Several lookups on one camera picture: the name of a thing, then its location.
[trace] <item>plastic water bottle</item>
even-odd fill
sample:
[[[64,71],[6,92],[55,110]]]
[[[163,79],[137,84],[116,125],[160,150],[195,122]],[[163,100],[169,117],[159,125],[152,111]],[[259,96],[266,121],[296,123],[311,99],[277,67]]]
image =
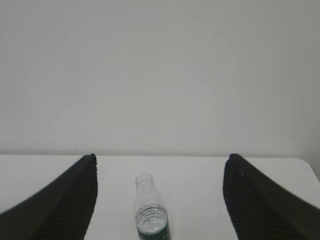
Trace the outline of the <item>plastic water bottle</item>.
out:
[[[150,173],[135,178],[134,218],[139,240],[171,240],[168,214]]]

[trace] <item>white wall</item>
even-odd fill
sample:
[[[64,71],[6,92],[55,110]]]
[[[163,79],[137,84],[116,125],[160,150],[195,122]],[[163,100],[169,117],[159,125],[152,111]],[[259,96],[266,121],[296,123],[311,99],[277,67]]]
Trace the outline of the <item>white wall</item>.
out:
[[[2,0],[0,153],[317,167],[319,12],[319,0]]]

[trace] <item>white tabletop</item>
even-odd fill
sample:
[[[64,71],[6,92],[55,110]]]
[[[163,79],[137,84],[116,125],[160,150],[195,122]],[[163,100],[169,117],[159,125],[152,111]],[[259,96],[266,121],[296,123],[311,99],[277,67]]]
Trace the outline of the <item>white tabletop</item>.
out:
[[[0,211],[34,194],[79,156],[0,155]],[[223,199],[227,157],[98,156],[98,198],[85,240],[136,240],[135,177],[150,172],[167,203],[174,240],[236,240]],[[320,183],[299,159],[248,158],[255,167],[320,208]]]

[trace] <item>bottle neck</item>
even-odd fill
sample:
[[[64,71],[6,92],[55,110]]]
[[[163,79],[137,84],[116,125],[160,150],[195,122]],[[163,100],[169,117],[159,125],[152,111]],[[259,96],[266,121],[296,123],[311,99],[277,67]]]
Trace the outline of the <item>bottle neck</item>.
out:
[[[135,178],[135,187],[138,194],[145,194],[155,190],[154,179],[150,173],[142,173]]]

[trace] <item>water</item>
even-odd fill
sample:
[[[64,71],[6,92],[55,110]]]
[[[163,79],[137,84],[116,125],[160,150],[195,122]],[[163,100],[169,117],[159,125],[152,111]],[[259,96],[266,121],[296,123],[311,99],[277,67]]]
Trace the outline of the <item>water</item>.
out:
[[[168,214],[160,205],[140,208],[135,222],[140,240],[171,240]]]

